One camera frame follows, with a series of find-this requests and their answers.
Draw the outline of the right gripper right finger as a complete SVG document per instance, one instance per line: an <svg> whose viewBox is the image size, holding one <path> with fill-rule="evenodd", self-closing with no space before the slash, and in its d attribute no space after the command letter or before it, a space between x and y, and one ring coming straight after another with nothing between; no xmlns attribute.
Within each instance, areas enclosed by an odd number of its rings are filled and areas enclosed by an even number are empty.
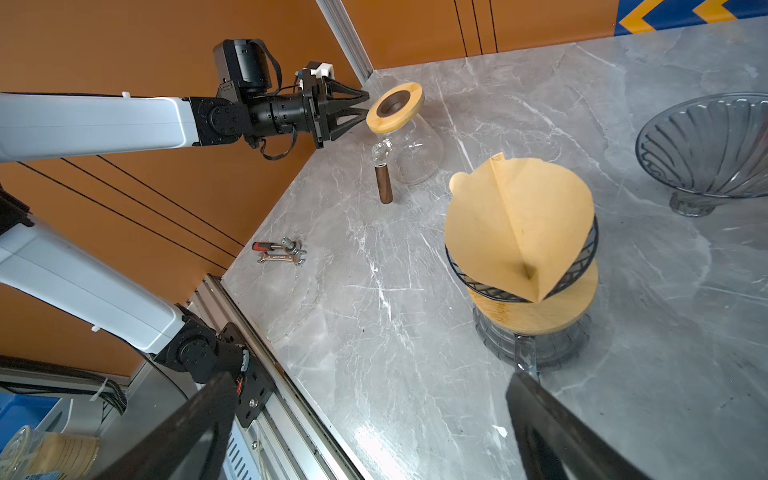
<svg viewBox="0 0 768 480"><path fill-rule="evenodd" d="M528 373L515 372L506 400L528 479L648 477Z"/></svg>

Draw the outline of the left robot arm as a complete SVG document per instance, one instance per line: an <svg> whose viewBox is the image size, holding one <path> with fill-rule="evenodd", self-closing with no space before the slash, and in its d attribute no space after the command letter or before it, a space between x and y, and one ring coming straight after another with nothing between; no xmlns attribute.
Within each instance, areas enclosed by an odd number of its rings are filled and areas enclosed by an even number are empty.
<svg viewBox="0 0 768 480"><path fill-rule="evenodd" d="M4 48L5 91L211 96L215 40L56 42ZM264 151L244 142L134 154L5 163L2 187L90 254L151 292L183 303L222 275L314 152L309 135Z"/></svg>

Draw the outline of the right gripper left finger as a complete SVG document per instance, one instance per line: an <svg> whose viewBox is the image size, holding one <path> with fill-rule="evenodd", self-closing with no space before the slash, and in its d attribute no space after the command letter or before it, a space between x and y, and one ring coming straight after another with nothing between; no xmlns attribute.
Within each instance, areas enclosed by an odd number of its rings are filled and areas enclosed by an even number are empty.
<svg viewBox="0 0 768 480"><path fill-rule="evenodd" d="M217 479L239 393L231 374L206 383L144 439L98 473L98 479Z"/></svg>

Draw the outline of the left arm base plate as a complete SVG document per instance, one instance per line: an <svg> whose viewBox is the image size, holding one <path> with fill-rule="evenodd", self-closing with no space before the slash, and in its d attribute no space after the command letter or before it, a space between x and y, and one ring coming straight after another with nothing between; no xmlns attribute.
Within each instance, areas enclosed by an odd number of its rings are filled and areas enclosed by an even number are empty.
<svg viewBox="0 0 768 480"><path fill-rule="evenodd" d="M245 336L233 323L227 323L220 333L222 341L241 347L244 352L244 367L238 377L238 406L236 418L243 429L263 412L272 394L275 382L259 357L247 344Z"/></svg>

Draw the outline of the grey ribbed glass pitcher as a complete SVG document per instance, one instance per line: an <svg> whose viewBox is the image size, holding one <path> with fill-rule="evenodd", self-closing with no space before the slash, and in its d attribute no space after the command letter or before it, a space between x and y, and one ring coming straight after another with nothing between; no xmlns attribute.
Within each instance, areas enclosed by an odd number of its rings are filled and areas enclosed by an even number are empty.
<svg viewBox="0 0 768 480"><path fill-rule="evenodd" d="M535 378L577 358L590 339L592 319L588 314L554 333L522 335L495 325L477 307L472 313L476 332L485 347L498 359Z"/></svg>

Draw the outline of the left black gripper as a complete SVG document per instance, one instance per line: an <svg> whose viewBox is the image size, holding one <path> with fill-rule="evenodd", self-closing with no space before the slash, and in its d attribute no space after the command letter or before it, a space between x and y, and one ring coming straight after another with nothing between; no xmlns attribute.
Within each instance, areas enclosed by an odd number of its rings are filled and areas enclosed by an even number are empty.
<svg viewBox="0 0 768 480"><path fill-rule="evenodd" d="M220 81L216 98L222 103L213 108L213 130L224 137L244 138L269 161L278 161L288 153L266 152L267 139L289 135L295 145L301 132L307 132L310 108L297 94L283 93L283 75L279 62L264 41L222 41L214 48L214 60ZM368 110L356 108L370 99L370 94L323 78L326 98L324 141L338 140L354 126L366 120Z"/></svg>

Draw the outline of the brown paper coffee filter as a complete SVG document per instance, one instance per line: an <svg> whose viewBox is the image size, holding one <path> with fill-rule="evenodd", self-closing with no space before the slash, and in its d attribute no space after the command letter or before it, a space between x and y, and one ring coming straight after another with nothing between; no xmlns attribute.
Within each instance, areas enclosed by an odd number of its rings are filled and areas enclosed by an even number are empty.
<svg viewBox="0 0 768 480"><path fill-rule="evenodd" d="M573 171L497 154L449 182L445 245L472 279L537 303L574 263L592 228L590 188Z"/></svg>

